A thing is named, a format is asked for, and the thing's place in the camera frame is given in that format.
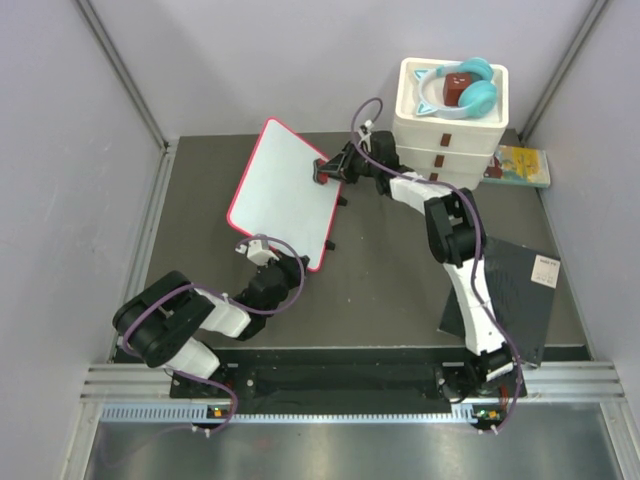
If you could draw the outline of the red bone-shaped eraser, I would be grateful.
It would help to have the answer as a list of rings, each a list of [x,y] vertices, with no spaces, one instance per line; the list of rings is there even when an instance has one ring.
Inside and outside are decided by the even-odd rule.
[[[327,162],[320,158],[313,162],[312,178],[316,184],[325,185],[328,182],[329,177],[325,169],[326,165]]]

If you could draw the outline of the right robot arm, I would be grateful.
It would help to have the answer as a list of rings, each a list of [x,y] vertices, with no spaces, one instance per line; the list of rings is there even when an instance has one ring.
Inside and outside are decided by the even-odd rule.
[[[498,389],[504,376],[522,382],[522,366],[514,342],[498,324],[485,277],[486,235],[473,194],[445,182],[428,180],[400,163],[391,132],[366,130],[331,160],[314,161],[313,179],[354,184],[375,181],[377,191],[424,215],[429,249],[451,280],[464,322],[466,380],[476,394]]]

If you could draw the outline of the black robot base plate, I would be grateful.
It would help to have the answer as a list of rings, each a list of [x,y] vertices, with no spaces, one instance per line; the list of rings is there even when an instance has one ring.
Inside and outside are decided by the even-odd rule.
[[[455,398],[492,395],[505,385],[515,391],[515,370],[484,384],[475,384],[462,365],[294,365],[227,368],[216,381],[233,390],[242,401],[275,400],[293,394],[416,393],[434,399],[449,388]]]

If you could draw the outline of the pink framed whiteboard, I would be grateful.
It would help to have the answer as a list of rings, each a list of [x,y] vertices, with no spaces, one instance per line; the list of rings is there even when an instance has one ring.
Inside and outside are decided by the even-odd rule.
[[[314,181],[314,162],[329,157],[275,117],[266,120],[227,211],[231,228],[282,240],[317,272],[335,217],[341,183]]]

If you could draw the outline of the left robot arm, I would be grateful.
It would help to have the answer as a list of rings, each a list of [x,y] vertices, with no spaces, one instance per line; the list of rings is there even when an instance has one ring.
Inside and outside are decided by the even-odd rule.
[[[174,270],[117,310],[112,325],[124,335],[139,316],[162,300],[123,343],[148,367],[185,372],[203,395],[216,396],[226,387],[227,374],[211,348],[194,338],[195,333],[202,329],[239,341],[254,337],[306,278],[308,263],[307,256],[296,259],[278,252],[229,300],[202,289],[187,289],[188,278]]]

